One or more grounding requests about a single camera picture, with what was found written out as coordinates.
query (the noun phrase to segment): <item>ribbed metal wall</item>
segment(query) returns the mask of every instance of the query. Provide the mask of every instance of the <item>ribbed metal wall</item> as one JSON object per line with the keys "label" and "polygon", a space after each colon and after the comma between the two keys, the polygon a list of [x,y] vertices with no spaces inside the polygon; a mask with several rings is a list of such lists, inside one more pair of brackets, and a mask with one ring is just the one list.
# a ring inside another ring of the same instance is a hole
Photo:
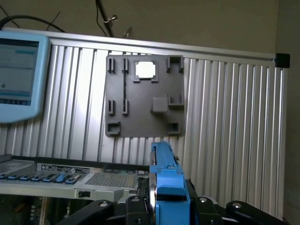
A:
{"label": "ribbed metal wall", "polygon": [[109,138],[103,112],[108,53],[53,45],[44,112],[2,124],[0,154],[149,165],[151,143],[164,140],[198,194],[221,205],[246,201],[282,217],[286,71],[234,58],[186,58],[185,137]]}

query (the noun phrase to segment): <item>beige wall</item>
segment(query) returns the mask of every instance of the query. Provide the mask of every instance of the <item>beige wall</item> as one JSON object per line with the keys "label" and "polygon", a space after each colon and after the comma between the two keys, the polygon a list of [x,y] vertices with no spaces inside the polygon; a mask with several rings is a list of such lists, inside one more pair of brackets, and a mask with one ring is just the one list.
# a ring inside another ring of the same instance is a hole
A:
{"label": "beige wall", "polygon": [[[10,15],[28,14],[48,21],[61,11],[55,24],[67,32],[102,35],[96,25],[94,0],[0,0],[0,3]],[[120,19],[113,27],[117,37],[132,26],[134,39],[275,52],[278,0],[103,0],[103,3],[109,15],[116,14]],[[28,20],[17,23],[26,29],[47,27]]]}
{"label": "beige wall", "polygon": [[288,75],[285,207],[284,215],[292,224],[300,221],[300,1],[279,4],[277,51],[291,54]]}

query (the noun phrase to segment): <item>monitor screen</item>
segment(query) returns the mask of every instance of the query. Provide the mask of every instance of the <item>monitor screen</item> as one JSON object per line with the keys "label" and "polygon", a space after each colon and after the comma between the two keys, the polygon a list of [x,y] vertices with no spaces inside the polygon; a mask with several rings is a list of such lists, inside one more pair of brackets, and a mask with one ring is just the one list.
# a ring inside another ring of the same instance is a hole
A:
{"label": "monitor screen", "polygon": [[38,43],[0,38],[0,104],[31,105]]}

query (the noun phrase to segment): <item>wire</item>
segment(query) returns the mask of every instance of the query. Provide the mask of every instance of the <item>wire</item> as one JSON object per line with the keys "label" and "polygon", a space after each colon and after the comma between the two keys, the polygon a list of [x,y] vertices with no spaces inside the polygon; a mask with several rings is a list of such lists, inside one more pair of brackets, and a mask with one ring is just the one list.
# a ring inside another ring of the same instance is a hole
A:
{"label": "wire", "polygon": [[[105,10],[104,10],[104,7],[103,7],[103,4],[102,4],[102,0],[96,0],[96,5],[97,5],[97,8],[99,8],[99,11],[100,11],[100,14],[103,18],[103,21],[108,21]],[[108,35],[110,37],[113,37],[113,30],[112,30],[111,25],[112,24],[110,22],[104,23],[104,26],[107,29]]]}
{"label": "wire", "polygon": [[105,33],[104,29],[101,27],[101,25],[99,24],[99,21],[98,21],[98,18],[99,18],[99,9],[98,9],[98,5],[97,5],[97,0],[95,1],[96,2],[96,10],[97,10],[97,16],[96,16],[96,21],[97,21],[97,24],[98,24],[98,27],[100,27],[100,29],[103,31],[105,37],[107,37],[107,34]]}
{"label": "wire", "polygon": [[0,30],[2,30],[2,28],[5,26],[5,24],[7,24],[9,21],[12,21],[14,19],[30,19],[30,20],[39,21],[42,23],[46,23],[51,27],[54,27],[55,29],[59,30],[60,32],[66,33],[63,29],[59,28],[58,26],[51,24],[50,22],[48,22],[46,20],[40,19],[38,17],[30,16],[30,15],[12,15],[12,16],[5,17],[2,20],[0,20]]}
{"label": "wire", "polygon": [[60,15],[60,11],[58,12],[58,14],[56,15],[56,17],[52,20],[51,24],[54,23],[54,21],[56,20],[56,18]]}
{"label": "wire", "polygon": [[[2,5],[0,5],[0,8],[2,9],[2,11],[4,12],[4,14],[6,15],[6,16],[9,16],[8,15],[8,13],[4,10],[4,8],[2,7]],[[15,22],[15,21],[11,21],[14,25],[16,25],[18,28],[20,28],[20,26]]]}

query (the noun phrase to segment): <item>black corner cap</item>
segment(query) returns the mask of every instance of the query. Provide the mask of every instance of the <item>black corner cap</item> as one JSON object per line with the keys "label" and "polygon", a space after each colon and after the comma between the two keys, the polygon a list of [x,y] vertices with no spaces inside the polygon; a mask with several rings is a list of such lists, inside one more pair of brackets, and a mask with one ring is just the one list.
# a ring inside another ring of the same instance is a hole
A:
{"label": "black corner cap", "polygon": [[275,66],[278,68],[289,68],[291,56],[285,53],[276,53]]}

